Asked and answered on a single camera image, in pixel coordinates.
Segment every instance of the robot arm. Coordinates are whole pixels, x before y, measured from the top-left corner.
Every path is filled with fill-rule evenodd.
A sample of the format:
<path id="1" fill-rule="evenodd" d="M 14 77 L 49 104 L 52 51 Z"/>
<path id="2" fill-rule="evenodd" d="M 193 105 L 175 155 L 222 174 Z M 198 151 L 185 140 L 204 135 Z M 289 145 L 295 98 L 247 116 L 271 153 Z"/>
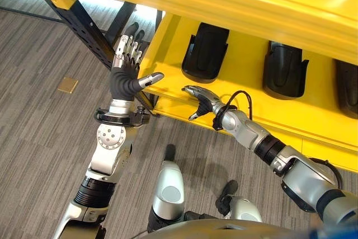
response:
<path id="1" fill-rule="evenodd" d="M 183 91 L 199 100 L 197 112 L 189 117 L 213 112 L 215 121 L 248 150 L 266 162 L 275 174 L 283 176 L 282 189 L 306 212 L 317 212 L 326 224 L 357 222 L 358 198 L 337 188 L 312 160 L 249 120 L 235 107 L 222 103 L 213 92 L 199 86 L 185 86 Z"/>
<path id="2" fill-rule="evenodd" d="M 102 223 L 116 183 L 125 169 L 137 127 L 149 120 L 142 107 L 133 112 L 134 96 L 164 77 L 153 73 L 137 79 L 143 50 L 141 30 L 135 38 L 138 23 L 132 24 L 121 37 L 113 61 L 109 110 L 98 109 L 95 119 L 101 123 L 96 138 L 97 147 L 76 197 L 69 203 L 53 238 L 103 238 Z"/>

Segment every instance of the black holder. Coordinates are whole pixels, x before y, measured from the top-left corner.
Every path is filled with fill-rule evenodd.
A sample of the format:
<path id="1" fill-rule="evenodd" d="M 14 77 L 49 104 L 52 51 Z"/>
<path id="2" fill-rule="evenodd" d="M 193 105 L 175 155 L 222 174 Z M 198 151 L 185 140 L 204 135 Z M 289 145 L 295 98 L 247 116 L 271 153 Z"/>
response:
<path id="1" fill-rule="evenodd" d="M 303 96 L 308 60 L 302 61 L 302 50 L 270 41 L 263 70 L 263 89 L 277 99 Z"/>
<path id="2" fill-rule="evenodd" d="M 220 71 L 228 44 L 229 30 L 201 23 L 191 35 L 182 63 L 183 74 L 198 83 L 214 81 Z"/>
<path id="3" fill-rule="evenodd" d="M 336 60 L 336 78 L 341 111 L 358 119 L 358 66 Z"/>

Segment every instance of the gray carpet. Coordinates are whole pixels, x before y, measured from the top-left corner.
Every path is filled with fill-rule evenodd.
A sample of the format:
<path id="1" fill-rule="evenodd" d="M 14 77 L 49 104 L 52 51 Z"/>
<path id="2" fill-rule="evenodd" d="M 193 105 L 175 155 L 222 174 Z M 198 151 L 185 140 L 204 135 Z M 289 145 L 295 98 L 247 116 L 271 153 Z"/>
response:
<path id="1" fill-rule="evenodd" d="M 0 11 L 0 33 L 0 238 L 50 238 L 95 150 L 92 115 L 110 102 L 109 73 L 66 25 Z M 56 90 L 64 76 L 79 80 L 71 95 Z M 146 229 L 168 143 L 177 147 L 187 210 L 219 217 L 216 197 L 236 179 L 264 222 L 309 227 L 311 215 L 282 192 L 280 178 L 232 137 L 161 117 L 139 129 L 106 238 Z M 357 194 L 357 175 L 342 175 Z"/>

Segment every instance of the silver fingertip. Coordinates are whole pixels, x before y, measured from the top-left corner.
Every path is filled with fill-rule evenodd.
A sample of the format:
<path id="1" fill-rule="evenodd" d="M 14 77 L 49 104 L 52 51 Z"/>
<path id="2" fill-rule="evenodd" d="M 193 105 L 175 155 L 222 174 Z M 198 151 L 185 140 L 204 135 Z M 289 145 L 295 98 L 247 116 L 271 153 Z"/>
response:
<path id="1" fill-rule="evenodd" d="M 145 76 L 143 78 L 140 78 L 138 80 L 139 86 L 141 88 L 146 88 L 149 85 L 155 84 L 156 82 L 160 81 L 162 78 L 164 78 L 164 74 L 161 72 L 155 72 L 151 75 Z"/>
<path id="2" fill-rule="evenodd" d="M 164 74 L 162 72 L 155 72 L 152 75 L 152 84 L 160 81 L 162 78 L 164 78 Z"/>
<path id="3" fill-rule="evenodd" d="M 195 112 L 194 114 L 192 114 L 188 119 L 189 120 L 195 120 L 195 119 L 197 119 L 199 116 L 197 115 L 197 113 Z"/>

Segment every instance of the black cable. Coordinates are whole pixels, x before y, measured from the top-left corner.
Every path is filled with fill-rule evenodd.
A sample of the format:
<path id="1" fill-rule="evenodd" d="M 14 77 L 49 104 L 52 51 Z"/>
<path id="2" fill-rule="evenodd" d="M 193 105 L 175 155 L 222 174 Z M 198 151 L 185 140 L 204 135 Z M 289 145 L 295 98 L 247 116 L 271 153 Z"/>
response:
<path id="1" fill-rule="evenodd" d="M 233 95 L 231 95 L 229 101 L 228 101 L 227 104 L 226 104 L 226 108 L 225 108 L 225 110 L 224 110 L 224 112 L 223 112 L 222 115 L 224 115 L 224 114 L 228 111 L 228 108 L 229 108 L 229 105 L 230 105 L 231 101 L 233 101 L 234 98 L 235 98 L 239 93 L 243 93 L 243 94 L 246 95 L 247 102 L 248 102 L 249 119 L 252 120 L 252 100 L 251 100 L 251 96 L 250 96 L 246 91 L 242 91 L 242 90 L 236 91 Z"/>
<path id="2" fill-rule="evenodd" d="M 141 232 L 137 233 L 135 236 L 133 236 L 133 237 L 131 237 L 131 238 L 129 238 L 129 239 L 137 238 L 138 236 L 142 235 L 142 234 L 145 233 L 145 232 L 147 232 L 147 230 L 141 231 Z"/>
<path id="3" fill-rule="evenodd" d="M 338 171 L 338 169 L 331 164 L 328 160 L 321 160 L 321 159 L 317 159 L 317 158 L 310 158 L 312 161 L 314 161 L 315 163 L 319 163 L 320 165 L 325 165 L 327 166 L 329 169 L 331 169 L 331 171 L 334 173 L 334 175 L 336 176 L 337 179 L 337 184 L 338 184 L 338 188 L 339 189 L 343 189 L 343 178 L 341 173 Z"/>

